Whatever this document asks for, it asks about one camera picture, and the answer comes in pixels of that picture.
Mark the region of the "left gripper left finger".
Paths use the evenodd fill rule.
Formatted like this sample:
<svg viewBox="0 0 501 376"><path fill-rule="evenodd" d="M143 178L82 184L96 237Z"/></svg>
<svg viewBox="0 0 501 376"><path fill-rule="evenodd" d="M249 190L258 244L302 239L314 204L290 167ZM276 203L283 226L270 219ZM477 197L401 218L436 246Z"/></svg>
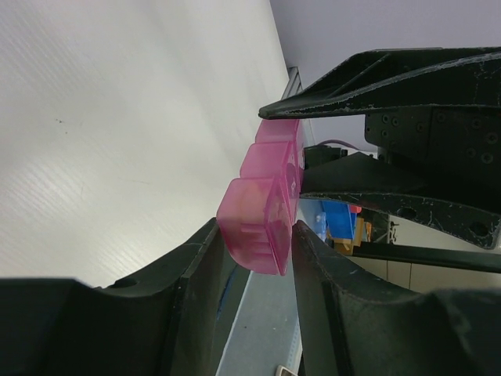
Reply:
<svg viewBox="0 0 501 376"><path fill-rule="evenodd" d="M225 245L209 220L109 287L1 281L4 375L212 375Z"/></svg>

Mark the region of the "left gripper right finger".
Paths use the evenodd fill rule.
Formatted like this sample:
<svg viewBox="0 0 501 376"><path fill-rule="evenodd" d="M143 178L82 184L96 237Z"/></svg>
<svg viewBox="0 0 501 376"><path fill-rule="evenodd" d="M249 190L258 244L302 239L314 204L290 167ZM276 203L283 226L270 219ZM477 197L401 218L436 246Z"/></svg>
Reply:
<svg viewBox="0 0 501 376"><path fill-rule="evenodd" d="M399 287L304 223L292 260L307 375L497 375L500 292Z"/></svg>

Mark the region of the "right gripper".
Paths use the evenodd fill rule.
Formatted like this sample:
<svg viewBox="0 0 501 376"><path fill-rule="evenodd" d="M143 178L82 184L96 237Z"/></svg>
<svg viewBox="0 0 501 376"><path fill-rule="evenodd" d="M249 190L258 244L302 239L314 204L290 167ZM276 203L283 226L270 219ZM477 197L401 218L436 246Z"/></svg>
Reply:
<svg viewBox="0 0 501 376"><path fill-rule="evenodd" d="M499 108L498 47L377 49L258 115L367 114L366 141L392 164L361 152L307 152L301 197L354 204L492 250L500 235Z"/></svg>

